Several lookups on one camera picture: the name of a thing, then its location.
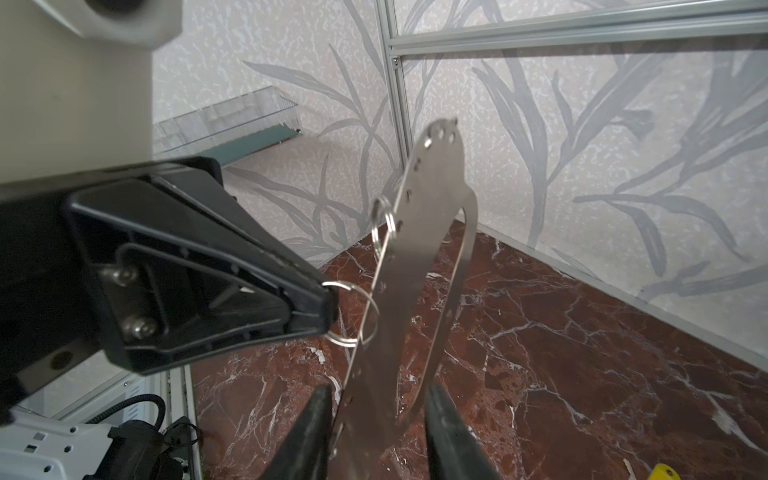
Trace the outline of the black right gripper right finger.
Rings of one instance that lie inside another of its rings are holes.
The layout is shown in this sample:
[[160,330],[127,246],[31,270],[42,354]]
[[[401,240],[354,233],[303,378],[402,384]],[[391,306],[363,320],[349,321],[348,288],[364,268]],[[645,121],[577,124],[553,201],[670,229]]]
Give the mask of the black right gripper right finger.
[[424,410],[430,479],[500,479],[439,385],[428,387]]

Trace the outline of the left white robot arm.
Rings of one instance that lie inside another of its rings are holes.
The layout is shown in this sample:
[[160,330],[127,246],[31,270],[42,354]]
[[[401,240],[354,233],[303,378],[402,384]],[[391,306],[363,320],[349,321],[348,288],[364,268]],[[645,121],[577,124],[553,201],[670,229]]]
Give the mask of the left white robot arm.
[[181,477],[153,422],[55,421],[16,411],[103,352],[141,375],[327,333],[337,294],[191,157],[1,188],[1,475]]

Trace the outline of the silver metal key holder plate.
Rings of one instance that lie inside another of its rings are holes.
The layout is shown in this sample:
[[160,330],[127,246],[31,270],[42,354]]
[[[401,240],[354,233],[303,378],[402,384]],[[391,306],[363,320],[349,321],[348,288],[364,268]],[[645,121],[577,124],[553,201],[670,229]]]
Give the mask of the silver metal key holder plate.
[[[379,261],[329,452],[331,479],[367,479],[382,454],[408,430],[424,405],[456,321],[474,248],[478,203],[465,178],[465,148],[456,118],[438,119],[416,140],[393,202],[381,208],[388,232],[375,238]],[[411,318],[442,241],[457,215],[464,235],[426,364],[409,408],[398,405],[398,375]]]

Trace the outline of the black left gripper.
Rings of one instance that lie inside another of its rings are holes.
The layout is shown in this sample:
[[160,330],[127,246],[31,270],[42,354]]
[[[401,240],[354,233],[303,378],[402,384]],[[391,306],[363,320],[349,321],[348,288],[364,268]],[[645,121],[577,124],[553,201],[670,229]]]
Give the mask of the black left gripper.
[[1,187],[1,423],[95,352],[150,374],[327,333],[323,273],[192,157]]

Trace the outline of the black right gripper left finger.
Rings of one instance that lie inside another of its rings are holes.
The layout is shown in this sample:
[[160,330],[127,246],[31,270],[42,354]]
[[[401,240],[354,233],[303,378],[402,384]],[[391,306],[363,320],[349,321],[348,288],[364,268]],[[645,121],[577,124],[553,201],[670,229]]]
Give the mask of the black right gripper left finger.
[[329,385],[314,390],[260,480],[327,478],[332,400]]

